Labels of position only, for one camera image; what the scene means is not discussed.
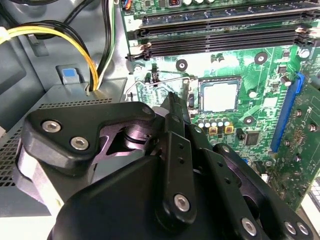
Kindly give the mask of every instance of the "bolt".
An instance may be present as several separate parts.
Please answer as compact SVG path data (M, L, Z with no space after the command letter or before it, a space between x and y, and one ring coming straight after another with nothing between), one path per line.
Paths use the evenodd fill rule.
M257 229L255 225L246 217L241 219L241 223L243 228L250 234L251 236L257 235Z
M289 142L289 140L287 140L287 139L286 139L286 140L284 140L284 145L285 145L285 146L287 146L287 147L289 147L289 146L290 146L290 142Z
M173 120L175 120L177 123L180 123L179 118L176 115L171 116Z
M309 235L308 229L301 223L301 222L297 222L296 223L300 229L300 231L305 234L305 235Z
M42 123L42 128L48 133L57 133L61 130L61 125L56 121L45 121Z
M195 129L198 133L202 133L202 130L201 130L201 128L200 128L200 127L195 126L195 127L194 127L194 129Z
M302 111L300 109L297 109L295 112L294 112L295 116L300 118L302 116Z
M144 106L144 107L142 108L142 111L144 111L146 114L152 114L152 111L150 110L150 108L148 108L148 107L146 107L146 106Z
M190 209L190 203L188 199L181 194L174 196L174 204L182 212L188 212Z
M287 229L291 234L293 234L293 235L296 235L296 234L297 234L297 231L296 231L295 228L291 225L290 222L285 221L285 222L284 222L284 225L285 225L286 229Z
M227 146L222 146L223 150L225 150L227 153L230 152L229 148Z
M81 151L86 150L89 147L89 142L81 136L76 136L72 138L70 144L74 149Z
M310 132L315 132L317 130L317 126L314 124L309 124L308 129Z

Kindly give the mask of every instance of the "motherboard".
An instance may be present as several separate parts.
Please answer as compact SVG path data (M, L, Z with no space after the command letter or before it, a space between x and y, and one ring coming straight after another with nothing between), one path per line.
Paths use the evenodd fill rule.
M320 167L315 2L121 2L137 99L177 93L211 145L231 146L293 209Z

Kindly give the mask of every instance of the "screw hole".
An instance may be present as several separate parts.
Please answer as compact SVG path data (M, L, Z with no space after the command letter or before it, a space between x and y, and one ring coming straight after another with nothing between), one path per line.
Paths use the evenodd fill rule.
M178 159L179 159L179 163L180 164L184 164L185 163L185 160L183 160L182 157L179 157Z
M227 178L227 177L225 177L224 180L225 180L225 182L226 182L227 184L230 184L230 183L231 183L231 181L230 181L229 178Z

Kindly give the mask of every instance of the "vented metal grille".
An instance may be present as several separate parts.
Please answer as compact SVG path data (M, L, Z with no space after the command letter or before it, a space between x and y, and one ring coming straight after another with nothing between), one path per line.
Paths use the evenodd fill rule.
M54 109L54 108L65 108L83 105L96 105L96 104L109 104L112 102L112 98L87 100L87 101L71 101L71 102L60 102L60 103L44 103L41 104L39 109Z
M21 128L0 147L0 187L14 186L12 168L15 163Z
M107 104L111 103L112 100L112 98L105 98L86 101L44 103L39 106L39 109ZM12 180L12 169L15 163L15 156L19 144L20 132L21 128L16 133L14 133L13 136L3 146L0 146L0 187L11 187L15 185Z

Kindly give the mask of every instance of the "metal screw head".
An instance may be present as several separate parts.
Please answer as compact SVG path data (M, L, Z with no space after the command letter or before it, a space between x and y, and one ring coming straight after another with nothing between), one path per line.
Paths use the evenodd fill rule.
M243 228L250 234L251 236L257 235L257 229L255 225L246 217L241 219L241 223Z
M297 222L296 223L300 229L300 231L305 234L305 235L309 235L308 229L301 223L301 222Z
M291 234L293 234L293 235L296 235L296 234L297 234L296 229L291 225L290 222L285 221L285 222L284 222L284 225L285 225L286 229L287 229Z
M188 199L181 194L174 196L174 204L182 212L188 212L190 209L190 203Z
M57 133L61 130L61 125L58 122L52 120L45 121L41 126L43 130L48 133Z
M89 142L81 136L72 138L70 144L74 149L81 151L86 150L89 147Z
M195 126L195 127L194 127L194 130L196 130L198 133L202 133L201 128L200 128L200 127L198 127L198 126Z
M148 108L148 107L146 107L146 106L144 106L144 107L142 108L142 111L144 111L146 114L152 114L152 111L150 110L150 108Z
M230 152L229 148L227 146L222 146L223 150L225 150L227 153Z

